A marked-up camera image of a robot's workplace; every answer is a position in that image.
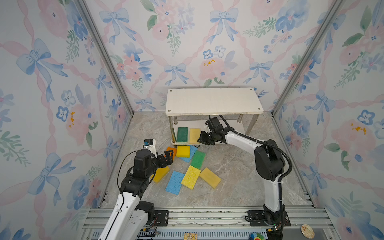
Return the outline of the dark green scouring sponge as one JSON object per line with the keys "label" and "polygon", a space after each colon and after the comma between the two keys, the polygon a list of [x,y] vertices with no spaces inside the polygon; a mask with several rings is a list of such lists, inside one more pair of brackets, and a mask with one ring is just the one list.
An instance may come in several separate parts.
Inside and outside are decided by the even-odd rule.
{"label": "dark green scouring sponge", "polygon": [[188,142],[188,127],[178,127],[177,142]]}

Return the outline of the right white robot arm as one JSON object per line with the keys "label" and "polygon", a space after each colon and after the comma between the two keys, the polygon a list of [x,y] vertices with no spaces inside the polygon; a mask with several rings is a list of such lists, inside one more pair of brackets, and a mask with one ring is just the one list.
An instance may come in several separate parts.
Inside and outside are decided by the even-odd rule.
{"label": "right white robot arm", "polygon": [[206,121],[209,131],[202,131],[198,142],[207,146],[214,146],[216,143],[228,144],[254,156],[256,171],[263,179],[265,188],[262,221],[272,227],[273,231],[282,231],[286,220],[282,180],[293,169],[290,157],[275,141],[262,141],[242,134],[231,127],[223,116],[220,118],[225,126],[217,117],[209,117]]}

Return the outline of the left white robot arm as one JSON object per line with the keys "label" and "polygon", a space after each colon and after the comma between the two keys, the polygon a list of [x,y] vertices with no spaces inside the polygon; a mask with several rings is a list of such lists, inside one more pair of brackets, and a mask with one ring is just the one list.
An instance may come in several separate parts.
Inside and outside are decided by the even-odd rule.
{"label": "left white robot arm", "polygon": [[100,240],[135,240],[141,230],[156,222],[154,204],[142,201],[142,196],[156,171],[173,163],[174,151],[158,155],[153,150],[141,149],[135,153],[134,166],[119,187],[117,203]]}

